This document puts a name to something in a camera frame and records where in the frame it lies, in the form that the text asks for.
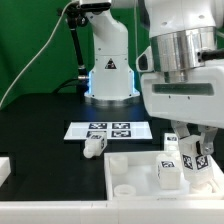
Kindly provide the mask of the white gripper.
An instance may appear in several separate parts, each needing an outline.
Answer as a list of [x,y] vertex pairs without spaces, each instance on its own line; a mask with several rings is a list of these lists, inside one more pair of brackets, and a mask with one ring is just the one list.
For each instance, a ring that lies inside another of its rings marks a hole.
[[190,135],[186,123],[198,124],[201,154],[214,152],[217,128],[224,129],[222,64],[192,69],[186,83],[167,84],[161,75],[147,73],[141,77],[141,88],[151,117],[175,120],[171,126],[179,139]]

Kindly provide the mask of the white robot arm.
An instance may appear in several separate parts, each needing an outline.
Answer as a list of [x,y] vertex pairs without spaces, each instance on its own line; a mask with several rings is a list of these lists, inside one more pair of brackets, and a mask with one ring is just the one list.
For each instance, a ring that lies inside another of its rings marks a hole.
[[224,129],[224,49],[216,31],[224,27],[224,0],[143,0],[150,46],[142,54],[144,105],[152,117],[171,121],[176,135],[198,126],[200,153],[214,152]]

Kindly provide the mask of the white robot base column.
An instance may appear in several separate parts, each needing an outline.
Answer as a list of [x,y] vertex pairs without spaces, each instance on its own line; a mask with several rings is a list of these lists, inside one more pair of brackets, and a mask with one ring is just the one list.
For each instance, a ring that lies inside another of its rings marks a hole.
[[128,62],[128,30],[109,10],[88,13],[94,40],[94,66],[85,101],[99,106],[124,106],[139,100],[134,71]]

